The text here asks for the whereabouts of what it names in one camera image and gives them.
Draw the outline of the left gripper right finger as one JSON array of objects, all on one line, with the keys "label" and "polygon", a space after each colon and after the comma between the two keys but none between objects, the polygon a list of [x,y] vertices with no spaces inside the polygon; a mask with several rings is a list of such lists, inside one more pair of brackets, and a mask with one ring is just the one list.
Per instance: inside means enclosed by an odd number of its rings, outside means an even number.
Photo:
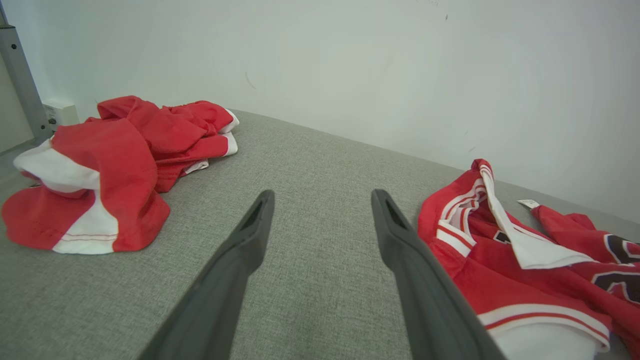
[{"label": "left gripper right finger", "polygon": [[378,249],[395,278],[414,360],[503,360],[503,352],[389,192],[374,189],[371,208]]}]

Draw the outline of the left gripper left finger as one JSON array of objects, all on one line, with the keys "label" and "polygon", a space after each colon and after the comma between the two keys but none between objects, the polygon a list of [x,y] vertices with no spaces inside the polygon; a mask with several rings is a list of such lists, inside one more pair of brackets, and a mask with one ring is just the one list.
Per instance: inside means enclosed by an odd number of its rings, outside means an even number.
[{"label": "left gripper left finger", "polygon": [[140,360],[227,360],[249,277],[265,259],[275,193],[258,194],[153,335]]}]

